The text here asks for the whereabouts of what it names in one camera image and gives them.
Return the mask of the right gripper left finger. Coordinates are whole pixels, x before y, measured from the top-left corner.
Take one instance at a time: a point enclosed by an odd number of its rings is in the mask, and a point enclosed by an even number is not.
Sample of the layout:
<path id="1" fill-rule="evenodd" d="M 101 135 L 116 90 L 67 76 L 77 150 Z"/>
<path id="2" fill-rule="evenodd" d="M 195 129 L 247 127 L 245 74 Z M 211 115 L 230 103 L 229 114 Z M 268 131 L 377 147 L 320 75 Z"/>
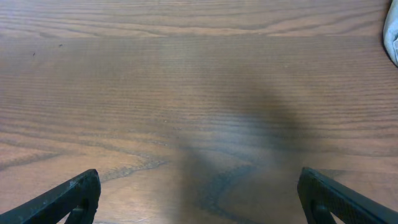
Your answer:
<path id="1" fill-rule="evenodd" d="M 28 202 L 1 214 L 1 223 L 93 222 L 101 183 L 97 170 L 88 169 Z"/>

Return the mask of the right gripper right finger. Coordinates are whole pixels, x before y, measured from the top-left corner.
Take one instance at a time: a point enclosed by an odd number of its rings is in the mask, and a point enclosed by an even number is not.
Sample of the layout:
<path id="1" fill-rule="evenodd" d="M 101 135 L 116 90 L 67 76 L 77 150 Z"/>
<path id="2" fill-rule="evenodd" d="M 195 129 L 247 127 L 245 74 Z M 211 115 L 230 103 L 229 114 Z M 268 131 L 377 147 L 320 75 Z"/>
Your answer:
<path id="1" fill-rule="evenodd" d="M 297 192 L 309 224 L 395 224 L 397 212 L 309 167 L 300 174 Z"/>

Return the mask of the khaki beige garment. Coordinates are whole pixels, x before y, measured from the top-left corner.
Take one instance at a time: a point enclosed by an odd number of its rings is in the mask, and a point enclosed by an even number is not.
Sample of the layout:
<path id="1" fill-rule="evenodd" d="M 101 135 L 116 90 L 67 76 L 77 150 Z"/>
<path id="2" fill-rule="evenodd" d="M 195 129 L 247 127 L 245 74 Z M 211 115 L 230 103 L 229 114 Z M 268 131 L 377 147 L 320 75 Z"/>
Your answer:
<path id="1" fill-rule="evenodd" d="M 392 63 L 397 66 L 397 0 L 392 0 L 383 27 L 383 44 Z"/>

